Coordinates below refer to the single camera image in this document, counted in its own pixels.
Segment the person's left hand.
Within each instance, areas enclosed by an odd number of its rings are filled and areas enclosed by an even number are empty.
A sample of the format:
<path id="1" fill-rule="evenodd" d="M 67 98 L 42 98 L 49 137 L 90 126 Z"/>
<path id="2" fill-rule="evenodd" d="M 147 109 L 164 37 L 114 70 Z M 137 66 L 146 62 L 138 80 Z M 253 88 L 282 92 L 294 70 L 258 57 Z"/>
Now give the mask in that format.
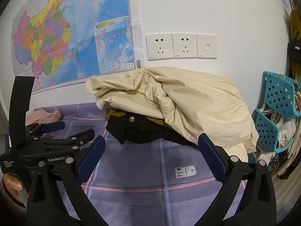
<path id="1" fill-rule="evenodd" d="M 11 173 L 3 174 L 4 185 L 10 195 L 22 204 L 19 192 L 23 190 L 21 181 Z"/>

